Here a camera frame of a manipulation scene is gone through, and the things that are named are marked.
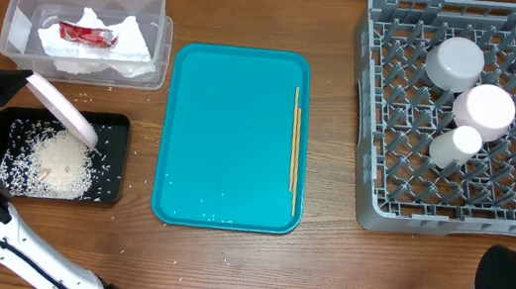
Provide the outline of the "white napkin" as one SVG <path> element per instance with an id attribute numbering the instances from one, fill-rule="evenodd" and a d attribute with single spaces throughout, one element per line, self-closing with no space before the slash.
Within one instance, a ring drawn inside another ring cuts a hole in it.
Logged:
<path id="1" fill-rule="evenodd" d="M 75 23 L 63 23 L 73 28 L 108 32 L 114 36 L 114 39 L 108 40 L 109 46 L 104 48 L 102 44 L 72 42 L 69 38 L 62 36 L 62 22 L 45 29 L 38 29 L 37 33 L 41 39 L 43 50 L 48 56 L 75 58 L 75 61 L 55 61 L 54 65 L 57 70 L 77 75 L 112 68 L 125 78 L 155 73 L 155 66 L 151 64 L 153 60 L 150 56 L 151 53 L 134 16 L 128 16 L 119 24 L 106 26 L 96 16 L 93 9 L 85 7 L 82 17 Z"/>

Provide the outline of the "white plate with rice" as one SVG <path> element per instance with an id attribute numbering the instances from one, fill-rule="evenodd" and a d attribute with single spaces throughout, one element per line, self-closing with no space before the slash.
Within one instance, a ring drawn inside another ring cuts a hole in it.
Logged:
<path id="1" fill-rule="evenodd" d="M 88 148 L 95 148 L 98 137 L 92 125 L 54 86 L 38 73 L 26 78 L 26 86 L 55 118 Z"/>

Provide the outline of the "small pink bowl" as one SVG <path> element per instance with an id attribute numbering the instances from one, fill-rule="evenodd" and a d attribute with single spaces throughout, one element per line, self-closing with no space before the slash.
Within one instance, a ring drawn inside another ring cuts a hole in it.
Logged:
<path id="1" fill-rule="evenodd" d="M 484 142 L 493 142 L 502 138 L 515 120 L 516 106 L 506 90 L 481 84 L 461 93 L 452 113 L 458 126 L 473 127 Z"/>

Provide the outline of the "red snack wrapper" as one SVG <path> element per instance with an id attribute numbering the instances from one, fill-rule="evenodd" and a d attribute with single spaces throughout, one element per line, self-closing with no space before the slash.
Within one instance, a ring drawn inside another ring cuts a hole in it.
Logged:
<path id="1" fill-rule="evenodd" d="M 118 42 L 118 36 L 110 29 L 87 28 L 60 22 L 59 36 L 73 44 L 86 45 L 93 48 L 113 48 Z"/>

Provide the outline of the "white paper cup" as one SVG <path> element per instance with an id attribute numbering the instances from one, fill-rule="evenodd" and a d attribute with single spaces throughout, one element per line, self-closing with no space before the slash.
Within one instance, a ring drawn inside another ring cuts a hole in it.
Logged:
<path id="1" fill-rule="evenodd" d="M 430 158 L 438 167 L 445 168 L 451 162 L 467 162 L 481 149 L 483 144 L 480 133 L 473 127 L 459 126 L 432 141 L 429 149 Z"/>

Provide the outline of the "grey bowl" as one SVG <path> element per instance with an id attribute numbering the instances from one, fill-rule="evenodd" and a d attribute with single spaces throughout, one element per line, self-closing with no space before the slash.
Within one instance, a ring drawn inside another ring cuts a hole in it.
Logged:
<path id="1" fill-rule="evenodd" d="M 484 52 L 467 38 L 443 41 L 427 54 L 426 73 L 434 85 L 455 93 L 474 86 L 484 68 Z"/>

